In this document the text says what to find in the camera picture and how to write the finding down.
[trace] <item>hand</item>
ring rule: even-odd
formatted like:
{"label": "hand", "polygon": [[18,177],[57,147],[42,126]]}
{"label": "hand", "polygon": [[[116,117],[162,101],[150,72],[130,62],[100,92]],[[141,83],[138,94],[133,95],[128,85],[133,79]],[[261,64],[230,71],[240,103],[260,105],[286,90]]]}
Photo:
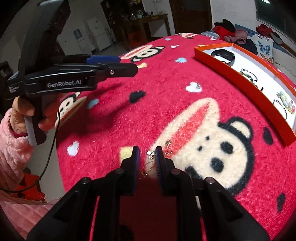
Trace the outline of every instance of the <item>hand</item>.
{"label": "hand", "polygon": [[[54,127],[59,111],[59,103],[63,94],[58,94],[56,100],[49,104],[44,111],[44,118],[39,122],[38,127],[43,131],[49,131]],[[27,100],[17,97],[12,104],[10,124],[15,133],[27,133],[24,115],[33,116],[35,113],[34,106]]]}

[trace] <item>pink fleece sleeve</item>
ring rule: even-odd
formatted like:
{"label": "pink fleece sleeve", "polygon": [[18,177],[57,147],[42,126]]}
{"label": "pink fleece sleeve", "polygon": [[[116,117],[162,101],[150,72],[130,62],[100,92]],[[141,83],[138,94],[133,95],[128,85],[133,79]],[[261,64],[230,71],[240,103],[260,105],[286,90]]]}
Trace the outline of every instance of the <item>pink fleece sleeve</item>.
{"label": "pink fleece sleeve", "polygon": [[15,138],[10,129],[11,109],[8,110],[0,124],[0,187],[14,190],[24,177],[33,147],[28,137]]}

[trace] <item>gold chain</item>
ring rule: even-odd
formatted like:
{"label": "gold chain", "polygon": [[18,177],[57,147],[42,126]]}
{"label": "gold chain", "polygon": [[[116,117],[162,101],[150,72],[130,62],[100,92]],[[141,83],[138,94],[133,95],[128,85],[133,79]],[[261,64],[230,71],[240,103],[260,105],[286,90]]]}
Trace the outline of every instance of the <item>gold chain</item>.
{"label": "gold chain", "polygon": [[[171,144],[172,143],[171,143],[170,140],[168,140],[168,141],[165,142],[165,150],[166,151],[163,154],[164,156],[166,156],[166,155],[169,154],[168,148],[169,148],[169,145],[171,145]],[[154,164],[150,167],[150,169],[149,169],[148,172],[139,171],[139,174],[143,175],[144,177],[146,177],[149,174],[149,172],[151,172],[155,168],[155,155],[156,155],[155,151],[150,151],[149,150],[149,151],[146,152],[146,154],[148,155],[148,159],[152,160],[152,161],[147,162],[146,165],[148,165],[150,163],[154,163]]]}

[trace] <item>screw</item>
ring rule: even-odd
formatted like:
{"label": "screw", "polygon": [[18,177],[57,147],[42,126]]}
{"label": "screw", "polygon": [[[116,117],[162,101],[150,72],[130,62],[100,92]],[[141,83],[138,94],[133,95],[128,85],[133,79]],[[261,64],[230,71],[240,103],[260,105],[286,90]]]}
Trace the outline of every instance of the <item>screw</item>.
{"label": "screw", "polygon": [[172,173],[173,175],[179,175],[179,174],[180,174],[180,170],[179,170],[179,169],[173,169],[173,170],[171,171],[171,173]]}
{"label": "screw", "polygon": [[215,183],[215,179],[212,178],[212,177],[207,177],[205,180],[206,180],[207,183],[209,183],[209,184],[213,184],[213,183]]}
{"label": "screw", "polygon": [[122,173],[124,173],[124,170],[122,168],[117,168],[117,169],[115,169],[115,173],[122,174]]}
{"label": "screw", "polygon": [[83,184],[88,184],[90,181],[91,181],[91,179],[89,177],[84,177],[84,178],[81,179],[81,182]]}

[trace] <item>brown door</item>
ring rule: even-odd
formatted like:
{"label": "brown door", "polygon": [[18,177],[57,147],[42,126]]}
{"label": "brown door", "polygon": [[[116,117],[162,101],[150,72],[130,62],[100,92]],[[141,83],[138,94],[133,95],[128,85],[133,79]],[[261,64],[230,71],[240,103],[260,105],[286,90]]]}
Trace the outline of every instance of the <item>brown door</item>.
{"label": "brown door", "polygon": [[170,0],[176,34],[211,30],[210,0]]}

